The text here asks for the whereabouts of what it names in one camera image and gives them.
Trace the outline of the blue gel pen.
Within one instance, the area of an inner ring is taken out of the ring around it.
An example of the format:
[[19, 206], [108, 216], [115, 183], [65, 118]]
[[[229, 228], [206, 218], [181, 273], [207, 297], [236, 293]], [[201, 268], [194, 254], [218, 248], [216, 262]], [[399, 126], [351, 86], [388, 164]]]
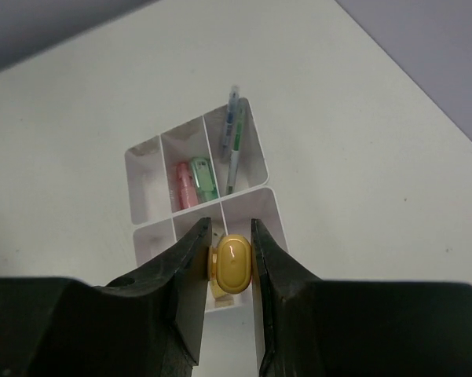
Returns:
[[221, 141], [220, 141], [220, 157], [221, 159], [225, 159], [228, 150], [229, 150], [229, 142], [231, 141], [232, 137], [232, 127], [235, 122], [236, 111], [239, 105], [240, 100], [240, 88], [236, 85], [231, 87], [231, 91], [229, 93], [228, 104], [226, 108], [225, 114], [225, 121], [222, 127], [221, 132]]

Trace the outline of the pink translucent correction tape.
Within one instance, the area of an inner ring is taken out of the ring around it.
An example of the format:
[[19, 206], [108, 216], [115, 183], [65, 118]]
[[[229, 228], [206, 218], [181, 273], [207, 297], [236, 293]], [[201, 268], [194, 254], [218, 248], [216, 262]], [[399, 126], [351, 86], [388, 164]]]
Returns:
[[187, 163], [179, 163], [176, 166], [176, 180], [181, 209], [184, 210], [197, 206], [199, 204], [199, 199]]

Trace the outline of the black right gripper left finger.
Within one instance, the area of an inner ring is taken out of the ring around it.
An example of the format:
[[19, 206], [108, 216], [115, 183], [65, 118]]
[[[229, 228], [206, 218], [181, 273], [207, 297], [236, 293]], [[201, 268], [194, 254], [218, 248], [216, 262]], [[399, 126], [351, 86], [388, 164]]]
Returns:
[[0, 277], [0, 376], [189, 376], [199, 363], [209, 218], [105, 286]]

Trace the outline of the orange pink highlighter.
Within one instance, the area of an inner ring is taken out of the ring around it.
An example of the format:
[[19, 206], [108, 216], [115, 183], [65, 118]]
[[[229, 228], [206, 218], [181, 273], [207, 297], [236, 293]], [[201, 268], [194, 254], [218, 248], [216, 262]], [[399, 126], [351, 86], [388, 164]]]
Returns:
[[223, 236], [216, 247], [210, 247], [207, 276], [219, 291], [238, 295], [245, 291], [252, 276], [252, 248], [240, 234]]

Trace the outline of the green gel pen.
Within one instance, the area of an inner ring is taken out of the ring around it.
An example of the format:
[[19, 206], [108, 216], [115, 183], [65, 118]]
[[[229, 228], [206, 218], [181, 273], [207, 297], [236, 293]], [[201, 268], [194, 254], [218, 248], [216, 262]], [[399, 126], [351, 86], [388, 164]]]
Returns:
[[233, 194], [236, 186], [236, 176], [239, 166], [239, 158], [240, 158], [240, 145], [242, 141], [242, 134], [243, 128], [246, 118], [246, 109], [247, 106], [244, 103], [241, 103], [238, 107], [238, 115], [237, 115], [237, 122], [236, 122], [236, 133], [233, 141], [232, 150], [230, 153], [230, 160], [229, 160], [229, 171], [226, 183], [226, 195]]

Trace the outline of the green translucent correction tape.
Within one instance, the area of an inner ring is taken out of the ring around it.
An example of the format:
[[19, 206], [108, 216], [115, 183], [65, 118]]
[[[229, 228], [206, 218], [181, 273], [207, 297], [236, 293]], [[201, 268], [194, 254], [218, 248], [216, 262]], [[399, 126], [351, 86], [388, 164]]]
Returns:
[[204, 157], [192, 158], [190, 168], [199, 201], [205, 203], [217, 199], [218, 190], [210, 160]]

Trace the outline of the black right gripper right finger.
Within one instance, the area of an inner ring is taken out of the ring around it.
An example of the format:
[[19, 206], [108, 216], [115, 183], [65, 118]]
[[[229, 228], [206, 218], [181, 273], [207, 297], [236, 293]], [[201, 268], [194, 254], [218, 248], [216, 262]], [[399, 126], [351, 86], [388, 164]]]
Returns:
[[251, 222], [261, 376], [472, 376], [472, 285], [323, 280]]

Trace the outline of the grey eraser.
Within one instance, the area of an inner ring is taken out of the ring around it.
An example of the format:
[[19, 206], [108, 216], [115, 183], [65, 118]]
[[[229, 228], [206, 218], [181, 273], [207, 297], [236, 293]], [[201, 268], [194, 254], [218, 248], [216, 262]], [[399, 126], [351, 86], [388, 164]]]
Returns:
[[223, 228], [215, 227], [212, 231], [212, 241], [208, 254], [207, 272], [208, 272], [208, 287], [207, 294], [207, 309], [220, 309], [234, 305], [234, 298], [231, 294], [226, 293], [221, 289], [216, 278], [216, 261], [217, 261], [217, 246], [221, 238], [225, 235]]

